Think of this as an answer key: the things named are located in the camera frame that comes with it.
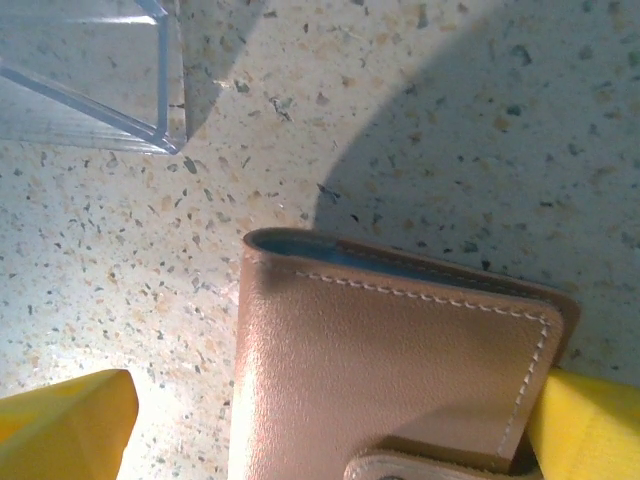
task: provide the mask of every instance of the granite countertop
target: granite countertop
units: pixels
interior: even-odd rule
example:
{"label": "granite countertop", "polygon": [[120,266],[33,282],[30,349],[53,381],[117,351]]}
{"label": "granite countertop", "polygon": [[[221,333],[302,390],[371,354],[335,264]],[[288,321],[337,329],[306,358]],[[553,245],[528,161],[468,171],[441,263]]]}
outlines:
{"label": "granite countertop", "polygon": [[0,143],[0,396],[131,371],[120,478],[225,479],[240,239],[317,227],[569,292],[640,386],[640,7],[189,0],[177,156]]}

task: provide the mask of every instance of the clear plastic box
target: clear plastic box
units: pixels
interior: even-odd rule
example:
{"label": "clear plastic box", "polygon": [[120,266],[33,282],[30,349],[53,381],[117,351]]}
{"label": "clear plastic box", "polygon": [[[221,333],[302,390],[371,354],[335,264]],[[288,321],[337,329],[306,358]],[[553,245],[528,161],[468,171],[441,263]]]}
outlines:
{"label": "clear plastic box", "polygon": [[176,153],[178,0],[0,0],[0,137]]}

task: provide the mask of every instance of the yellow object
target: yellow object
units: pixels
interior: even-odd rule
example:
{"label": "yellow object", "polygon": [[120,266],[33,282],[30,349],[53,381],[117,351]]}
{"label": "yellow object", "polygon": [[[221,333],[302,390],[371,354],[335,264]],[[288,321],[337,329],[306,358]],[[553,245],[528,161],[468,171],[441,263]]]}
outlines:
{"label": "yellow object", "polygon": [[137,415],[126,370],[0,399],[0,479],[114,480]]}
{"label": "yellow object", "polygon": [[640,479],[640,390],[554,369],[527,429],[545,480]]}

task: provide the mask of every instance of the leather wallet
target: leather wallet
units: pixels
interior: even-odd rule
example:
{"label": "leather wallet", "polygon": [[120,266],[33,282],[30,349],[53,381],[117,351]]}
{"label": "leather wallet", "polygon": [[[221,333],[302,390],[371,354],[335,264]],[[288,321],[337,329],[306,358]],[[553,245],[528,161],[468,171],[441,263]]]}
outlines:
{"label": "leather wallet", "polygon": [[514,459],[571,299],[311,231],[244,248],[231,480],[539,478]]}

